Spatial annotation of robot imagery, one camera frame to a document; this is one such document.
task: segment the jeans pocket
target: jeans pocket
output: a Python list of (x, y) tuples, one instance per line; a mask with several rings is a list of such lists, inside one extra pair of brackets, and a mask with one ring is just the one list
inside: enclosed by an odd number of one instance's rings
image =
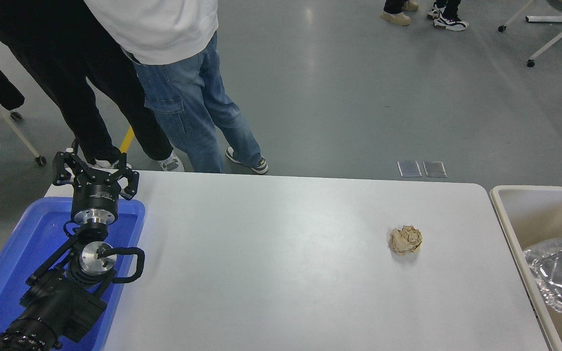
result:
[(180, 97), (168, 100), (146, 100), (144, 105), (154, 112), (156, 120), (169, 138), (173, 135), (189, 136), (192, 134), (183, 108), (183, 100)]
[(166, 80), (178, 84), (190, 84), (199, 76), (203, 55), (198, 53), (191, 58), (162, 65)]

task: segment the trash bin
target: trash bin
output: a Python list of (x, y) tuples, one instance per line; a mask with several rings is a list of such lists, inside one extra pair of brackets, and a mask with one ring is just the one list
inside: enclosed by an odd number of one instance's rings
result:
[(522, 251), (562, 237), (562, 187), (497, 186), (491, 200), (552, 351), (562, 351), (562, 313), (545, 305)]

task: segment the brown paper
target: brown paper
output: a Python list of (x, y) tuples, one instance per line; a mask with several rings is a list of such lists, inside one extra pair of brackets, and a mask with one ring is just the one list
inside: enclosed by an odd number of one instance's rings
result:
[(422, 244), (422, 234), (413, 225), (405, 225), (402, 230), (394, 228), (390, 233), (390, 248), (399, 255), (415, 253)]

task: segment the black cable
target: black cable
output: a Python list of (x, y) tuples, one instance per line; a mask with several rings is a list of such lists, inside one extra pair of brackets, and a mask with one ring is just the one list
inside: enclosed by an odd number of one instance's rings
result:
[[(68, 222), (64, 223), (64, 225), (62, 226), (62, 229), (64, 229), (64, 233), (66, 234), (67, 237), (72, 237), (73, 234), (69, 233), (68, 229), (66, 228), (67, 224), (71, 224), (71, 223), (75, 223), (73, 220), (69, 220)], [(75, 233), (76, 231), (78, 231), (79, 227), (77, 228), (73, 228), (73, 232)]]

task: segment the gray floor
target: gray floor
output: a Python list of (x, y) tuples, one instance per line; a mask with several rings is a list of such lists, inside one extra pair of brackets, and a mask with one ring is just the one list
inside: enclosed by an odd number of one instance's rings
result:
[[(526, 67), (562, 25), (522, 18), (498, 33), (524, 3), (463, 0), (470, 28), (453, 33), (424, 17), (428, 0), (408, 27), (381, 20), (376, 0), (221, 1), (225, 86), (270, 175), (562, 186), (562, 40)], [(559, 13), (540, 1), (526, 14)], [(71, 132), (1, 43), (0, 68), (26, 97), (20, 128), (51, 163)], [(120, 145), (125, 118), (101, 93), (98, 105)], [(1, 119), (0, 144), (1, 249), (52, 171)], [(443, 161), (449, 177), (401, 178), (397, 160)], [(129, 162), (159, 169), (135, 142)]]

